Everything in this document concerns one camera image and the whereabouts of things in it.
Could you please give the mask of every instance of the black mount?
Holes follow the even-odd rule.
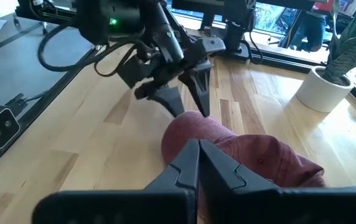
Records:
[[[205,13],[200,26],[201,31],[211,37],[223,39],[226,46],[224,56],[240,58],[241,60],[253,59],[250,45],[245,40],[245,32],[251,32],[255,23],[255,0],[224,0],[223,21],[224,30],[212,26],[215,15]]]

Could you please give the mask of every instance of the green light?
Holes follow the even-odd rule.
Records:
[[[110,25],[115,26],[115,25],[117,25],[117,23],[118,23],[117,19],[110,18],[110,21],[109,21],[109,24],[110,24]]]

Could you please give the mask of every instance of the snake plant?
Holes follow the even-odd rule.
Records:
[[[342,77],[356,67],[356,13],[339,38],[335,25],[340,9],[340,0],[331,1],[334,1],[331,10],[334,25],[333,36],[329,46],[330,54],[326,69],[319,75],[331,83],[347,86],[349,83]]]

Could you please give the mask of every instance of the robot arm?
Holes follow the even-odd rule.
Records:
[[[147,98],[163,105],[172,115],[184,112],[182,100],[177,87],[169,88],[168,82],[178,79],[188,86],[199,111],[210,114],[209,80],[211,63],[208,56],[225,50],[223,41],[216,37],[194,39],[190,37],[172,16],[167,4],[159,0],[110,0],[77,1],[77,13],[55,10],[52,7],[39,7],[38,11],[30,4],[21,4],[17,8],[19,16],[32,10],[36,17],[44,21],[57,21],[62,25],[47,34],[40,43],[38,57],[47,69],[65,72],[94,63],[96,66],[107,54],[117,48],[133,44],[132,48],[110,74],[118,74],[130,88],[145,78],[135,89],[137,99]],[[95,45],[107,45],[104,52],[82,63],[65,67],[48,65],[42,54],[46,43],[64,28],[77,27],[81,35]],[[134,50],[136,55],[130,58]]]

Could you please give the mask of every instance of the potted plant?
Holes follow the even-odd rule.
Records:
[[[334,0],[331,10],[334,31],[326,67],[313,67],[296,93],[301,103],[325,113],[332,111],[354,87],[345,74],[356,67],[356,13],[338,38],[335,23],[339,9],[340,0]]]

